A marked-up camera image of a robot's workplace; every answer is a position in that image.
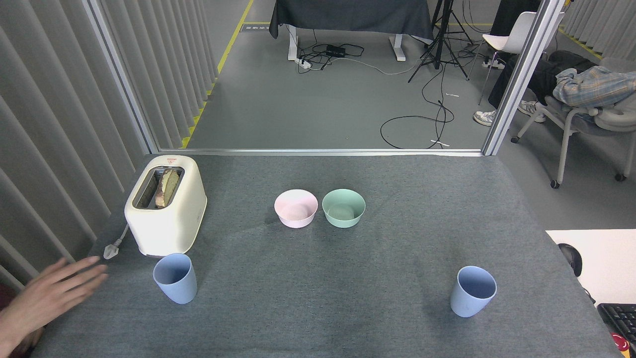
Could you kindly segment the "person's hand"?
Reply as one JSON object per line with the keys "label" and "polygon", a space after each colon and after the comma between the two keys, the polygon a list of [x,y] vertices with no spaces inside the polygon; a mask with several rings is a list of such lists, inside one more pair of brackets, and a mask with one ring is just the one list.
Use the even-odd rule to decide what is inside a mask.
{"label": "person's hand", "polygon": [[8,358],[27,336],[91,297],[108,277],[107,265],[98,261],[60,258],[32,279],[1,311],[1,356]]}

